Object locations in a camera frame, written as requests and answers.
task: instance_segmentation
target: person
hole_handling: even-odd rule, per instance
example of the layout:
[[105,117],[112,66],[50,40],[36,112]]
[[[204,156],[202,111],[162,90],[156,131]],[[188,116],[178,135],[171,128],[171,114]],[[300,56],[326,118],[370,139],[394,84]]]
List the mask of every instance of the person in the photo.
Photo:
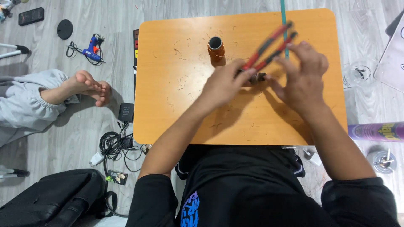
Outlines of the person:
[[[198,99],[165,131],[146,155],[135,185],[126,226],[399,226],[394,196],[325,104],[323,54],[307,42],[288,44],[300,67],[277,57],[286,86],[266,81],[310,128],[332,179],[322,206],[306,196],[296,176],[301,162],[291,150],[266,146],[188,145],[203,119],[229,103],[254,69],[235,77],[245,62],[217,67]],[[180,211],[170,181],[175,167],[187,178]]]
[[106,81],[95,81],[85,70],[70,78],[57,69],[0,76],[0,147],[44,130],[66,110],[65,104],[79,103],[78,94],[91,96],[102,107],[109,103],[110,93]]

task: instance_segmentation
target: light gray sweatpants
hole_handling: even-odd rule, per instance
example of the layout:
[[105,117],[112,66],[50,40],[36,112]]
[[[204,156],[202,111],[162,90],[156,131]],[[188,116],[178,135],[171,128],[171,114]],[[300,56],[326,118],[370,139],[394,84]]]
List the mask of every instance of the light gray sweatpants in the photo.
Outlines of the light gray sweatpants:
[[66,109],[65,103],[78,103],[72,96],[65,103],[45,102],[39,89],[59,87],[68,77],[50,69],[20,77],[0,76],[0,147],[20,137],[40,132]]

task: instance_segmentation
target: glue gun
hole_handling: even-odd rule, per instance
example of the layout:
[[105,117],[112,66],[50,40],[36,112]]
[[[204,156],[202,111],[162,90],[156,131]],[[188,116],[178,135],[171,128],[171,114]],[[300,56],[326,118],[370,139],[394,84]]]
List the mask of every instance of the glue gun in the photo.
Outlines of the glue gun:
[[97,52],[99,50],[99,48],[97,47],[98,43],[99,43],[98,38],[93,36],[91,38],[88,49],[83,49],[82,54],[93,61],[105,63],[105,61],[103,59],[101,59],[101,56],[97,55]]

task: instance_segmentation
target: hand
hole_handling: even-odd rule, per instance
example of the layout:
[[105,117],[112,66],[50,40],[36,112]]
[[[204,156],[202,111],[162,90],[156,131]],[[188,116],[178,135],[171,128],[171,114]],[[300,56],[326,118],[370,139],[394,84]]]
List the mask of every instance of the hand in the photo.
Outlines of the hand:
[[198,99],[206,100],[206,105],[210,105],[212,110],[229,103],[243,84],[257,72],[255,69],[248,69],[236,76],[244,64],[242,59],[237,59],[226,66],[217,66]]
[[290,61],[277,57],[275,62],[281,64],[287,74],[286,86],[283,88],[270,75],[266,75],[265,79],[279,99],[305,119],[327,107],[322,94],[322,76],[328,69],[328,61],[305,41],[299,45],[288,44],[287,47],[300,59],[300,69]]

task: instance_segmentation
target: pliers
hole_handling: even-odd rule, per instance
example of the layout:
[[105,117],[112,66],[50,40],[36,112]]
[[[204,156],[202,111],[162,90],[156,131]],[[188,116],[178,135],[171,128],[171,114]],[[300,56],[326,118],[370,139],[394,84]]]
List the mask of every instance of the pliers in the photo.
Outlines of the pliers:
[[[259,47],[258,51],[254,53],[249,61],[241,68],[242,71],[246,71],[250,68],[253,67],[254,63],[261,57],[261,55],[265,52],[265,50],[275,41],[275,39],[283,34],[286,30],[291,28],[293,26],[293,22],[288,21],[286,24],[280,26],[277,30],[275,30],[274,33],[272,33],[269,38]],[[267,57],[264,61],[259,63],[258,65],[254,66],[257,71],[262,70],[265,66],[267,66],[271,61],[274,59],[274,57],[280,55],[282,51],[285,50],[286,44],[290,43],[293,38],[297,35],[297,32],[292,32],[289,37],[279,46],[279,48],[273,52],[269,57]]]

